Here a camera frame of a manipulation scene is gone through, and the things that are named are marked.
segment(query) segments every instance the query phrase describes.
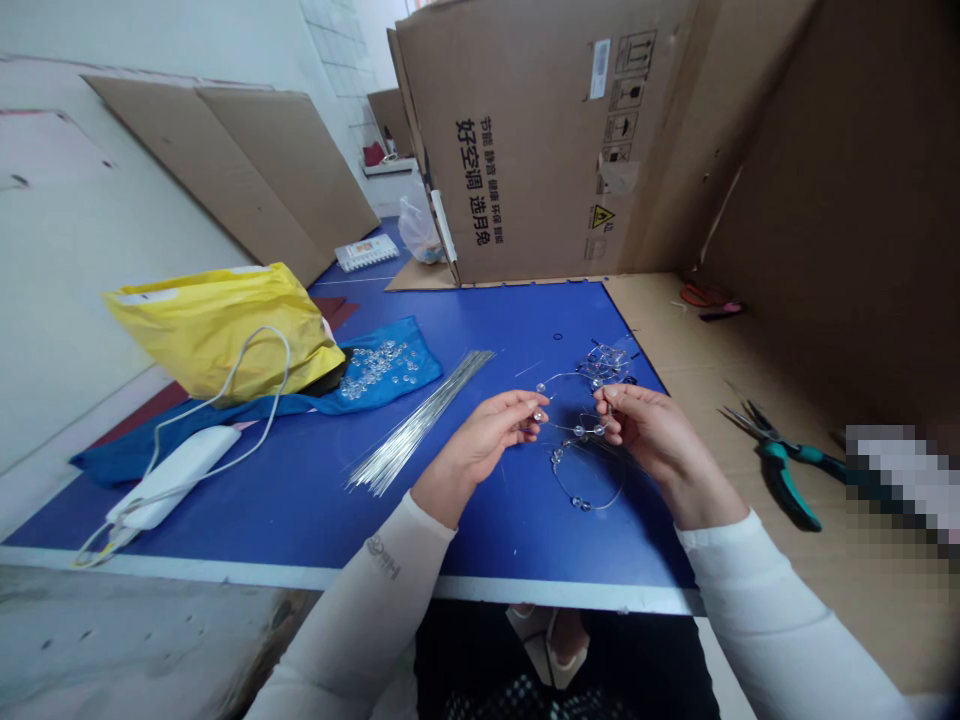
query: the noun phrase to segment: person's right hand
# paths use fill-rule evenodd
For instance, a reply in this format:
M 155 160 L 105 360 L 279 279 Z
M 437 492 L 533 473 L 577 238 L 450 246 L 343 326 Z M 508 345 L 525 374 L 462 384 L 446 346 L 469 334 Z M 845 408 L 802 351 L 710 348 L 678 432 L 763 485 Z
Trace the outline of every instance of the person's right hand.
M 636 385 L 594 393 L 611 445 L 623 445 L 664 490 L 682 530 L 729 525 L 749 512 L 677 404 Z

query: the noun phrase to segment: white table edge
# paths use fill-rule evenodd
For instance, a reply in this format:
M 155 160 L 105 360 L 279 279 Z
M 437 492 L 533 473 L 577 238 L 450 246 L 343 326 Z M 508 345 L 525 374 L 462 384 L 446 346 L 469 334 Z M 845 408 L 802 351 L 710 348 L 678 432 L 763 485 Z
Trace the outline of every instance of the white table edge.
M 340 574 L 337 568 L 123 554 L 116 555 L 95 568 L 77 570 L 73 567 L 75 557 L 76 551 L 73 550 L 0 546 L 0 565 L 169 580 L 327 590 Z M 619 612 L 705 615 L 700 593 L 697 590 L 649 585 L 607 585 L 446 575 L 437 580 L 434 597 L 495 603 L 530 602 L 553 607 Z

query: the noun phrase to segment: barcode label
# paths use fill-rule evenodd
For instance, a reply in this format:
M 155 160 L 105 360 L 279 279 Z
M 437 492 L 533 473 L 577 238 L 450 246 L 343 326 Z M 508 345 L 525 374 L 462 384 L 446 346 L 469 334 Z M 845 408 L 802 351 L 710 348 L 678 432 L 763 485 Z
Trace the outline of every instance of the barcode label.
M 610 38 L 593 44 L 593 79 L 590 82 L 590 99 L 603 97 L 607 89 L 607 65 L 610 62 Z

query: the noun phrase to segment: white power adapter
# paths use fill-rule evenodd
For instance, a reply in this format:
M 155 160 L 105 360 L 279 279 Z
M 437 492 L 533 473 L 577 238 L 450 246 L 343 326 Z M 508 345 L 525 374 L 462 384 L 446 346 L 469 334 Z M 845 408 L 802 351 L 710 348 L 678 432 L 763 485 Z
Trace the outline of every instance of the white power adapter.
M 107 520 L 118 527 L 153 530 L 239 439 L 240 431 L 226 425 L 194 433 L 114 505 Z M 141 505 L 165 493 L 169 495 Z M 139 507 L 124 514 L 131 504 Z

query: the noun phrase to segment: power cord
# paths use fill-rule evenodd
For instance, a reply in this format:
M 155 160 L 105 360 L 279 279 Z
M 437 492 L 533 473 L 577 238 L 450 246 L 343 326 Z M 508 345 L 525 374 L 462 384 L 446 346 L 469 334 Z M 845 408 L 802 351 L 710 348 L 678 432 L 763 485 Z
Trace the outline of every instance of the power cord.
M 246 460 L 254 452 L 256 452 L 261 445 L 263 445 L 263 441 L 267 439 L 267 435 L 270 433 L 270 428 L 273 427 L 273 419 L 277 415 L 277 407 L 280 404 L 280 396 L 283 394 L 283 390 L 287 386 L 287 380 L 290 378 L 290 343 L 287 342 L 287 338 L 284 336 L 284 334 L 279 330 L 277 330 L 272 325 L 262 325 L 261 327 L 257 328 L 256 330 L 253 331 L 250 337 L 247 338 L 246 342 L 243 343 L 243 348 L 241 348 L 240 350 L 240 356 L 237 358 L 237 362 L 234 363 L 233 368 L 230 370 L 230 374 L 227 375 L 226 382 L 223 384 L 223 388 L 220 390 L 219 393 L 217 393 L 215 397 L 210 398 L 206 402 L 201 403 L 200 405 L 197 405 L 194 408 L 190 408 L 185 413 L 181 413 L 180 415 L 177 415 L 175 418 L 171 418 L 170 420 L 163 421 L 153 429 L 153 443 L 154 443 L 153 457 L 150 459 L 150 464 L 147 465 L 147 470 L 143 474 L 142 479 L 145 479 L 148 475 L 150 475 L 151 472 L 153 472 L 154 466 L 157 464 L 157 460 L 160 457 L 160 428 L 166 427 L 167 425 L 172 425 L 178 420 L 182 420 L 188 415 L 192 415 L 197 410 L 200 410 L 201 408 L 205 408 L 208 405 L 215 403 L 217 400 L 222 398 L 226 394 L 227 390 L 229 390 L 230 385 L 233 383 L 233 378 L 237 374 L 237 369 L 240 367 L 240 363 L 243 362 L 243 356 L 246 355 L 247 348 L 249 347 L 253 339 L 262 330 L 272 330 L 279 336 L 279 338 L 283 341 L 284 348 L 286 348 L 287 360 L 286 360 L 286 366 L 284 367 L 284 370 L 283 370 L 283 382 L 280 383 L 280 387 L 277 388 L 276 395 L 274 395 L 273 397 L 273 407 L 270 409 L 270 417 L 267 419 L 267 425 L 263 429 L 263 434 L 260 436 L 260 439 L 257 441 L 257 444 L 254 445 L 249 450 L 247 450 L 247 452 L 245 452 L 243 455 L 241 455 L 237 459 L 231 460 L 226 465 L 221 465 L 216 470 L 211 470 L 206 475 L 202 475 L 201 477 L 199 477 L 197 480 L 192 480 L 188 483 L 183 483 L 182 485 L 176 485 L 172 488 L 169 488 L 168 490 L 165 490 L 162 493 L 157 493 L 156 495 L 153 495 L 148 498 L 135 498 L 134 500 L 132 500 L 123 510 L 120 511 L 120 514 L 117 517 L 116 523 L 110 523 L 110 522 L 104 523 L 89 538 L 87 538 L 87 541 L 83 544 L 83 546 L 77 552 L 77 557 L 73 561 L 73 567 L 89 568 L 89 567 L 94 567 L 96 565 L 99 565 L 100 563 L 106 562 L 109 558 L 115 555 L 118 550 L 120 550 L 125 545 L 129 544 L 130 541 L 133 540 L 140 533 L 139 529 L 127 527 L 123 524 L 124 519 L 128 515 L 130 515 L 130 513 L 136 510 L 139 510 L 140 508 L 146 505 L 155 503 L 158 500 L 163 500 L 165 498 L 171 497 L 172 495 L 178 495 L 182 493 L 184 490 L 189 490 L 201 480 L 206 480 L 207 478 L 212 477 L 217 473 L 221 473 L 227 468 L 231 468 L 234 465 L 242 462 L 243 460 Z M 102 535 L 108 529 L 110 530 L 110 534 L 108 536 L 108 542 L 104 546 L 103 550 L 101 550 L 97 554 L 90 552 L 89 550 L 90 546 L 96 541 L 98 537 L 100 537 L 100 535 Z

